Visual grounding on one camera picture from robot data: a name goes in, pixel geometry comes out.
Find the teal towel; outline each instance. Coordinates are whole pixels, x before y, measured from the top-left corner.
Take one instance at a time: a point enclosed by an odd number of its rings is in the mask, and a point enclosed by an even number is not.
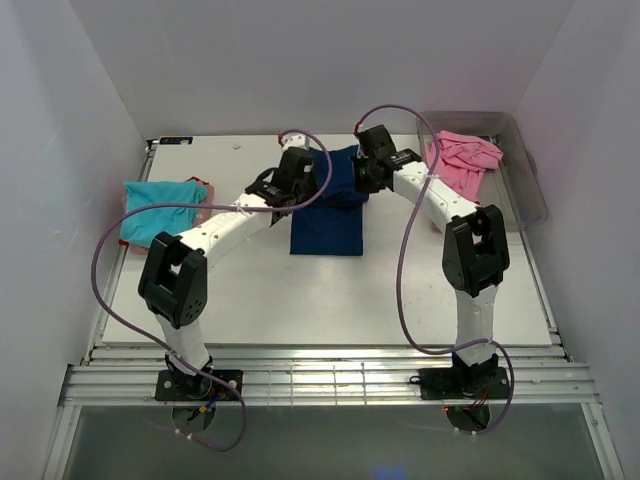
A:
[[[165,202],[200,203],[207,189],[195,180],[187,182],[124,182],[127,190],[127,212],[144,205]],[[142,247],[160,232],[177,235],[193,227],[195,208],[154,208],[138,213],[122,222],[120,238]]]

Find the pink towel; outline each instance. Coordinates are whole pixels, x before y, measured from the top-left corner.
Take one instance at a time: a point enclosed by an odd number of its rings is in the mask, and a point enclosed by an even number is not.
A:
[[[434,173],[456,193],[467,200],[477,202],[484,172],[498,168],[502,152],[481,138],[444,130],[438,134],[438,141],[441,158]],[[431,166],[436,149],[429,147],[425,145],[427,164]]]

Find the plastic bin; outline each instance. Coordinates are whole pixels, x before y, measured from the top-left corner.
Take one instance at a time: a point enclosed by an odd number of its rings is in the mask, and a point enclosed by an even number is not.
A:
[[[436,132],[447,130],[484,137],[504,152],[500,169],[488,171],[480,186],[481,205],[494,204],[502,210],[509,230],[538,225],[547,220],[547,207],[536,178],[536,166],[527,152],[513,117],[502,112],[424,112]],[[431,134],[418,121],[420,153]]]

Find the gray wall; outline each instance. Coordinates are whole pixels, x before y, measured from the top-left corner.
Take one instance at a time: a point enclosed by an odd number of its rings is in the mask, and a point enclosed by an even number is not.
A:
[[[384,102],[512,111],[572,3],[71,0],[146,138],[346,132]]]
[[[577,0],[516,111],[550,210],[535,258],[627,478],[640,478],[639,79],[640,4]]]
[[[88,345],[93,246],[144,142],[67,0],[0,2],[0,45],[0,478],[33,479]]]

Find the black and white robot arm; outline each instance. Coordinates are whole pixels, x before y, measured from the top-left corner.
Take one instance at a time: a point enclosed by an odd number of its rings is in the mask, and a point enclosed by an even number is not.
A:
[[[428,167],[420,156],[410,149],[397,151],[382,125],[357,137],[356,190],[376,193],[388,188],[416,204],[428,178]],[[438,178],[430,179],[420,211],[444,232],[442,268],[457,300],[455,344],[492,339],[498,285],[509,267],[502,213],[494,205],[480,207],[466,200]],[[453,366],[454,383],[460,387],[486,385],[498,372],[495,346],[482,343],[463,348],[453,354]]]
[[[207,304],[209,271],[236,246],[286,215],[251,212],[252,208],[291,207],[316,192],[308,139],[293,135],[284,139],[280,165],[263,172],[245,189],[233,203],[236,211],[215,215],[176,236],[163,232],[154,238],[138,293],[172,349],[165,359],[172,381],[188,397],[201,398],[210,389],[210,382],[176,359],[179,356],[200,370],[212,368],[199,319]]]

